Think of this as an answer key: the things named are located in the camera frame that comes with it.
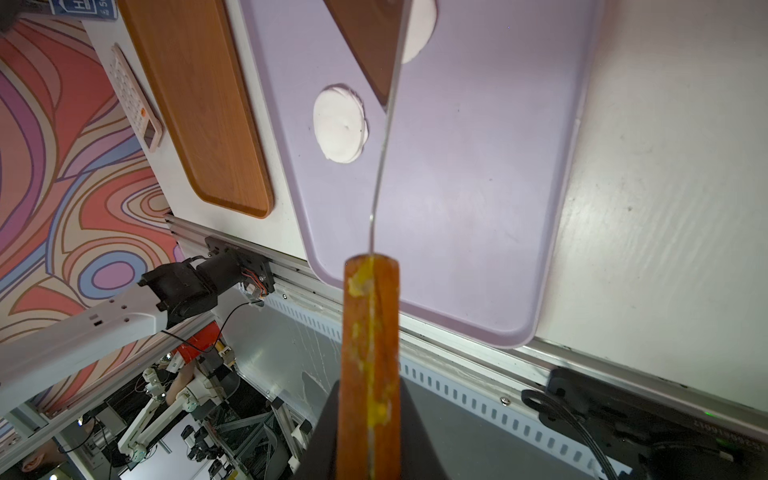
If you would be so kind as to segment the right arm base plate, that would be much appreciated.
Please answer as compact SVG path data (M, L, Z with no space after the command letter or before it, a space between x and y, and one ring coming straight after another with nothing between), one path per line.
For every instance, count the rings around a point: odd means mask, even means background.
M608 479L765 479L767 444L565 368L522 402Z

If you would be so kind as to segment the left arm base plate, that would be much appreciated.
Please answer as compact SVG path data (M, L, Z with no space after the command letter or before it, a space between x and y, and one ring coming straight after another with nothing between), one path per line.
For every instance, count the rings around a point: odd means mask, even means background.
M197 270L213 282L217 293L243 281L254 285L262 296L275 292L267 257L213 236L206 237L205 244L209 258Z

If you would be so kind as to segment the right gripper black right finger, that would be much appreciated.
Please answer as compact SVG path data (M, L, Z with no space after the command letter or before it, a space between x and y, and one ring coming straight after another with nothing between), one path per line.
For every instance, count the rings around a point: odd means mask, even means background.
M406 382L400 380L401 408L401 479L447 480Z

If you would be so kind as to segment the round cut dough wrapper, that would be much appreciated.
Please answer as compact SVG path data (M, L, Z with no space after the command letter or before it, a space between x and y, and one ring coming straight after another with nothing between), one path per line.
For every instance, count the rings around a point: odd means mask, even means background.
M313 131L323 156L350 164L362 154L369 129L361 99L343 85L322 90L313 105Z

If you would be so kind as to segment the lilac plastic cutting mat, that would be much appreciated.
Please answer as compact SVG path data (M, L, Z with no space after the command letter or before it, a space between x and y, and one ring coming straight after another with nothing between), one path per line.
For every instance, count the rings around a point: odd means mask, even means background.
M364 252L386 113L321 1L246 1L249 40L308 262L341 287ZM400 266L400 308L500 348L535 334L603 5L441 1L400 73L378 252ZM350 164L313 131L343 85L369 135Z

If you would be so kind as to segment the white dough piece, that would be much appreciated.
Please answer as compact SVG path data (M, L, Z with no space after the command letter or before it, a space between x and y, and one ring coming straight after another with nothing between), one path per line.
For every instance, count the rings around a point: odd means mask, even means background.
M436 28L436 0L412 0L401 62L407 64L426 47Z

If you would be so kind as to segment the clear plastic mold tray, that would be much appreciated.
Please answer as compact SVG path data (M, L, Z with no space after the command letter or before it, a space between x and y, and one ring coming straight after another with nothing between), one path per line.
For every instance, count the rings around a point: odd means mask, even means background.
M164 134L160 119L150 105L119 45L111 47L107 73L114 92L142 148L153 153Z

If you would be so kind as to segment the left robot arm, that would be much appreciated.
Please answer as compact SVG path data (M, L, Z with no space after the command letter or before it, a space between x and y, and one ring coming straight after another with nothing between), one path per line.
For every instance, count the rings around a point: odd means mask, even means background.
M231 251L161 265L119 295L1 345L1 415L124 346L218 305L243 278Z

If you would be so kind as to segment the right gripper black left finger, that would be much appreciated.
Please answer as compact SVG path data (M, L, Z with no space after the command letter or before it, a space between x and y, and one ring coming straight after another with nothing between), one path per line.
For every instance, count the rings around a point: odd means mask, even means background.
M340 418L340 381L337 381L330 391L298 470L293 475L295 480L336 478Z

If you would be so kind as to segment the brown wooden tray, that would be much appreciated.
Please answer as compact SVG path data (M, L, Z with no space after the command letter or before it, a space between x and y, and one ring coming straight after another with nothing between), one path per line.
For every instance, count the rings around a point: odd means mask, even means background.
M264 219L275 197L222 1L122 1L120 14L192 190Z

